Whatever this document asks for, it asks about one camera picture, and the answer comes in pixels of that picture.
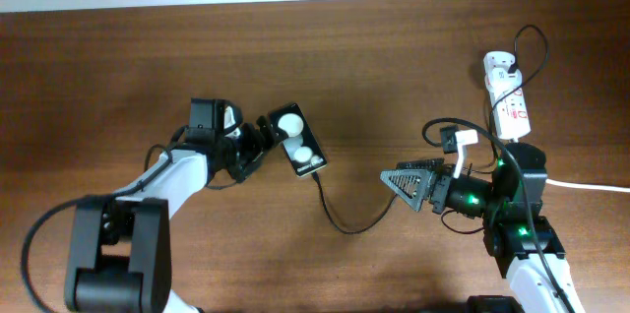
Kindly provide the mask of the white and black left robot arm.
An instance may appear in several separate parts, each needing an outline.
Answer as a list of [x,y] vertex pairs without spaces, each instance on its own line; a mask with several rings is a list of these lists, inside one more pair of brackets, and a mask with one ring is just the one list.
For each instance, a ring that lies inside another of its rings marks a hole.
[[193,312],[171,288],[170,220],[225,170],[237,183],[289,133],[271,116],[244,122],[225,99],[191,101],[158,161],[111,195],[76,208],[64,300],[73,312]]

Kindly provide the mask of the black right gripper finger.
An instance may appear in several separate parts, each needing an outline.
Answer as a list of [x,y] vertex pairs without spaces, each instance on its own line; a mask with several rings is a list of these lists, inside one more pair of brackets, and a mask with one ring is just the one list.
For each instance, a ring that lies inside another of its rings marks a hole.
[[380,180],[414,211],[419,212],[430,197],[437,173],[427,169],[383,170]]
[[424,158],[418,160],[401,161],[396,169],[439,169],[444,164],[444,158]]

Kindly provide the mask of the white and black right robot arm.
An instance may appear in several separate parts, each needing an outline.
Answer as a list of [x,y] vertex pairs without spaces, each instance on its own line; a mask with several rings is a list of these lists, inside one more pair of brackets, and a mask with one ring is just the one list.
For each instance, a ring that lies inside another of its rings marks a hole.
[[458,156],[453,164],[441,158],[400,162],[382,171],[380,179],[414,211],[428,203],[440,216],[457,213],[482,220],[486,251],[514,294],[473,297],[470,308],[583,311],[566,251],[540,213],[547,180],[544,152],[525,143],[509,144],[490,179],[483,180],[465,173],[465,145],[449,150]]

